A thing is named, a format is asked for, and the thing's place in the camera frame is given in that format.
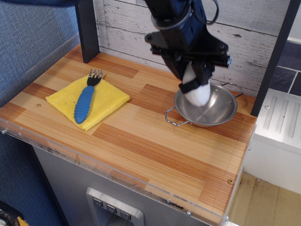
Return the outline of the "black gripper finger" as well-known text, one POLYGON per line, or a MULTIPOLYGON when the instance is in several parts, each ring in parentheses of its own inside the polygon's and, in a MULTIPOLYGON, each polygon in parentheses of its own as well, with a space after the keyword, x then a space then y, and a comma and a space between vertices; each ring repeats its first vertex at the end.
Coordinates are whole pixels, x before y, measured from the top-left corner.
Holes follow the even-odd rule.
POLYGON ((183 58, 180 53, 162 53, 162 58, 169 70, 180 80, 183 80, 184 73, 190 60, 183 58))
POLYGON ((205 61, 193 61, 193 71, 200 85, 207 85, 214 72, 214 64, 205 61))

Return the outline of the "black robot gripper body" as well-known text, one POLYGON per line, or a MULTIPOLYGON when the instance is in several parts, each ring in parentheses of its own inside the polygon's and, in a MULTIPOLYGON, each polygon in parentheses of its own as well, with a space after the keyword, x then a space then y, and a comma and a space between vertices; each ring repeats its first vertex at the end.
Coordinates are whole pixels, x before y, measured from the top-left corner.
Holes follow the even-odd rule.
POLYGON ((148 33, 145 41, 151 45, 155 55, 170 61, 204 61, 217 66, 229 67, 232 58, 227 54, 229 47, 209 33, 206 25, 194 16, 148 33))

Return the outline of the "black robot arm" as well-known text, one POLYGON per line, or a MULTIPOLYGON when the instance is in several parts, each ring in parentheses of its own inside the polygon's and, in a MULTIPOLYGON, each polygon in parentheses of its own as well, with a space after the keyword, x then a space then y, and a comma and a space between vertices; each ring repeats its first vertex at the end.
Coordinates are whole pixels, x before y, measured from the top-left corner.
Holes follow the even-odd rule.
POLYGON ((153 54, 160 55, 180 80, 191 64, 198 84, 206 85, 216 66, 229 67, 228 45, 212 36, 200 0, 148 0, 157 32, 145 36, 153 54))

